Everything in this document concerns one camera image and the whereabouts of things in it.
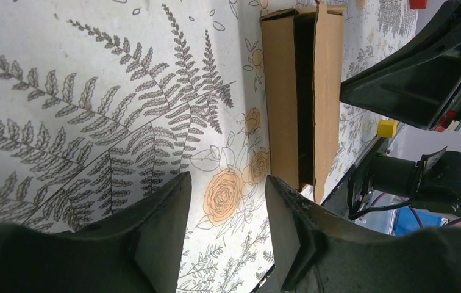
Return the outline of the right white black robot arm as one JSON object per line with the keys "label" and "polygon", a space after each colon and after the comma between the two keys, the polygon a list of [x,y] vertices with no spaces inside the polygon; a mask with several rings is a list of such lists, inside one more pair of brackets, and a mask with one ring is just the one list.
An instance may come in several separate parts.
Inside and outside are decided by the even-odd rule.
{"label": "right white black robot arm", "polygon": [[[341,84],[343,103],[426,131],[461,128],[461,1],[446,1],[401,49]],[[404,206],[461,217],[461,153],[442,149],[413,162],[370,153],[348,181],[349,218],[368,188]]]}

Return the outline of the brown cardboard box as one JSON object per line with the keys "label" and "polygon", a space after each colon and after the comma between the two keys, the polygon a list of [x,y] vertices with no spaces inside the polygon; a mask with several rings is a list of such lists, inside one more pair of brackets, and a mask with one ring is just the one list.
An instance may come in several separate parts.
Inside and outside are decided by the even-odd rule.
{"label": "brown cardboard box", "polygon": [[345,11],[318,1],[260,19],[271,172],[316,203],[338,153]]}

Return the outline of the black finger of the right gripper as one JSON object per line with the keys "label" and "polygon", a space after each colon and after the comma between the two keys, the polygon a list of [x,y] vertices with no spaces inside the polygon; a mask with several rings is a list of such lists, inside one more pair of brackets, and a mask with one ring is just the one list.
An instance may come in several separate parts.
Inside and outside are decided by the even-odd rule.
{"label": "black finger of the right gripper", "polygon": [[461,128],[461,1],[405,46],[342,82],[340,101],[428,131]]}

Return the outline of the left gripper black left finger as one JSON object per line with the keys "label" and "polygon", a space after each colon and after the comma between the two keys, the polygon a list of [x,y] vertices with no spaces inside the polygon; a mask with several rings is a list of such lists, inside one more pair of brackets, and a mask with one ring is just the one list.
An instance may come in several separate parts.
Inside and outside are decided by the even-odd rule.
{"label": "left gripper black left finger", "polygon": [[0,292],[174,292],[191,174],[76,232],[0,223]]}

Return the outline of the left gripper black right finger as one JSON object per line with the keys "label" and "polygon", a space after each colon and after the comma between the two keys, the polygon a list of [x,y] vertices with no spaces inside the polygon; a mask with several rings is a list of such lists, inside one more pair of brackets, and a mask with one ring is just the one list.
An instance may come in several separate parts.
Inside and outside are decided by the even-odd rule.
{"label": "left gripper black right finger", "polygon": [[461,228],[369,230],[275,176],[265,196],[282,292],[461,292]]}

